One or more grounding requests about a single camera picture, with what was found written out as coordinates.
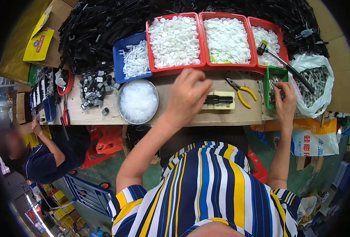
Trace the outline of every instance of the cart wheel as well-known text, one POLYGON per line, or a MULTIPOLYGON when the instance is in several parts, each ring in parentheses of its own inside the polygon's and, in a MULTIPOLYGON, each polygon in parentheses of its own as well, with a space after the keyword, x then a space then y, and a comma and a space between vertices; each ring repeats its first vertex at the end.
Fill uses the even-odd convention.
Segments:
POLYGON ((111 184, 107 183, 107 182, 103 182, 103 183, 99 184, 99 186, 102 188, 109 189, 111 187, 111 184))
POLYGON ((77 170, 72 170, 69 172, 69 174, 72 174, 73 176, 78 175, 78 171, 77 170))

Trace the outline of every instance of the metal bowl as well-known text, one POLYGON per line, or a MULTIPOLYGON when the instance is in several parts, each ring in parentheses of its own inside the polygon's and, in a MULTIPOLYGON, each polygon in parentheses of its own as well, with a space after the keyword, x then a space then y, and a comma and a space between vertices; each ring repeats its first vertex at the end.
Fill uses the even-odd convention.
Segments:
POLYGON ((141 123, 134 123, 134 122, 131 122, 131 121, 127 120, 126 117, 125 117, 125 116, 122 114, 122 112, 121 112, 121 104, 120 104, 120 102, 121 102, 121 94, 122 94, 124 88, 125 88, 126 85, 128 85, 129 83, 133 83, 133 82, 137 82, 137 81, 146 82, 146 83, 150 84, 150 85, 154 88, 154 96, 155 96, 156 99, 157 99, 157 100, 156 100, 157 103, 156 103, 156 108, 155 108, 155 111, 154 111, 154 113, 153 113, 153 116, 155 115, 156 111, 158 110, 158 105, 159 105, 158 91, 156 90, 154 84, 151 83, 151 81, 148 81, 148 80, 146 80, 146 79, 138 79, 138 80, 134 80, 134 81, 131 81, 131 82, 126 82, 126 83, 124 83, 124 84, 121 86, 121 88, 120 88, 120 93, 119 93, 118 96, 117 96, 117 108, 118 108, 118 111, 119 111, 121 117, 122 117, 126 122, 128 122, 128 123, 130 123, 130 124, 134 124, 134 125, 140 125, 140 124, 147 123, 148 121, 150 121, 150 120, 153 118, 153 116, 151 116, 151 117, 149 117, 149 119, 147 119, 147 120, 144 121, 144 122, 141 122, 141 123))

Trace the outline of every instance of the striped shirt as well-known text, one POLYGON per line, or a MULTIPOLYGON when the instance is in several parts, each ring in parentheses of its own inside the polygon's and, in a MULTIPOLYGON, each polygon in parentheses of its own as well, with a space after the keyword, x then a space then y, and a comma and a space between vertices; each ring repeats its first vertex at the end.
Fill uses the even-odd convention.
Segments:
POLYGON ((188 145, 171 157, 157 187, 132 185, 109 202, 113 235, 184 237, 220 221, 245 236, 296 236, 300 198, 249 173, 232 145, 188 145))

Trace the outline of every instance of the yellow pliers handle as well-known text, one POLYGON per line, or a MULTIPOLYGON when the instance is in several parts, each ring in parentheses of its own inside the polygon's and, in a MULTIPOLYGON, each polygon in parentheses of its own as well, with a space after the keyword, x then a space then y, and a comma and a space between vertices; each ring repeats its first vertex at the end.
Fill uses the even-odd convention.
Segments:
MULTIPOLYGON (((243 91, 249 92, 249 93, 251 94, 251 96, 254 98, 254 100, 257 101, 257 97, 254 95, 254 93, 253 93, 250 89, 248 89, 248 88, 246 88, 246 87, 240 87, 239 89, 240 89, 240 90, 243 90, 243 91)), ((241 101, 241 103, 242 103, 245 107, 251 108, 251 106, 248 105, 248 104, 244 101, 244 99, 242 98, 241 93, 240 93, 239 90, 237 91, 237 95, 238 95, 239 100, 241 101)))

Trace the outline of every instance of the blue plastic tray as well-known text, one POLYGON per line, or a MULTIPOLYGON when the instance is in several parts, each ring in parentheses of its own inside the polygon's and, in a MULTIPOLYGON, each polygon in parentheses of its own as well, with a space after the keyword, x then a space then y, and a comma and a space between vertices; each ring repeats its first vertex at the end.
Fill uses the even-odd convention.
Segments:
POLYGON ((46 115, 46 122, 54 121, 56 117, 55 99, 53 96, 43 100, 44 113, 46 115))
POLYGON ((136 79, 151 77, 153 75, 152 72, 149 72, 145 75, 139 77, 132 77, 125 80, 125 73, 123 73, 124 64, 124 56, 120 55, 120 50, 127 51, 127 45, 137 45, 141 40, 146 40, 146 31, 142 33, 137 33, 126 38, 117 40, 113 44, 113 61, 114 61, 114 75, 116 77, 116 82, 118 84, 133 81, 136 79))

